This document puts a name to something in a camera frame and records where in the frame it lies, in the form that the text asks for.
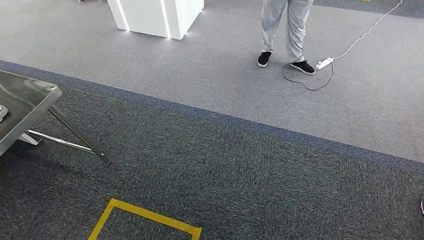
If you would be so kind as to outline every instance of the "yellow floor marking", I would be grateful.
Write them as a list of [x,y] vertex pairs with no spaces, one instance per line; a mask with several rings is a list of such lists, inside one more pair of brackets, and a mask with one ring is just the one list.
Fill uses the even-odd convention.
[[188,225],[182,221],[178,221],[175,219],[172,219],[167,216],[163,216],[160,214],[157,214],[155,212],[146,210],[144,208],[116,200],[114,198],[110,199],[109,204],[106,206],[106,209],[104,210],[103,214],[101,215],[100,219],[98,220],[97,224],[95,225],[93,231],[91,232],[90,236],[88,237],[88,240],[96,240],[97,236],[100,233],[100,230],[102,230],[103,225],[105,225],[106,220],[108,219],[109,215],[112,212],[112,209],[119,208],[122,210],[125,210],[127,212],[130,212],[132,214],[139,215],[141,217],[156,221],[161,224],[165,224],[167,226],[176,228],[178,230],[184,231],[186,233],[191,234],[191,240],[199,240],[200,233],[202,231],[201,227],[194,227],[191,225]]

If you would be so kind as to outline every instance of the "white display stand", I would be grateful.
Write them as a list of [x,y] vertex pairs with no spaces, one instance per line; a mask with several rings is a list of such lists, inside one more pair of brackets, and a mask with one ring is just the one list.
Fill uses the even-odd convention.
[[183,39],[204,0],[108,0],[119,29]]

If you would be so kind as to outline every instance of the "stainless steel table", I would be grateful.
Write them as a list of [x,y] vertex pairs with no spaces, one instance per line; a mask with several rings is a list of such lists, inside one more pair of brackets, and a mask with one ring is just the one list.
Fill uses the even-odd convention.
[[[32,136],[35,139],[46,139],[95,154],[109,164],[111,161],[102,151],[55,106],[61,96],[62,91],[57,85],[0,71],[0,105],[8,108],[8,113],[0,122],[0,156],[16,140],[27,134],[26,138]],[[46,112],[55,116],[88,147],[29,130]]]

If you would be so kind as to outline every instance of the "table top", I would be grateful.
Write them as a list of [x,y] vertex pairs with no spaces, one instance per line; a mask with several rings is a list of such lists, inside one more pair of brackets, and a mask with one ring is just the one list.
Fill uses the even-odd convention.
[[0,156],[61,97],[57,85],[0,71]]

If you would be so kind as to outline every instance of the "gray pants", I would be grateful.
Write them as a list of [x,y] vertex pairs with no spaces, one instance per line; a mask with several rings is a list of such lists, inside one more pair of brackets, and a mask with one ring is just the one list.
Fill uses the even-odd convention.
[[314,0],[263,0],[262,52],[275,48],[276,31],[287,3],[286,49],[291,61],[302,62],[305,25]]

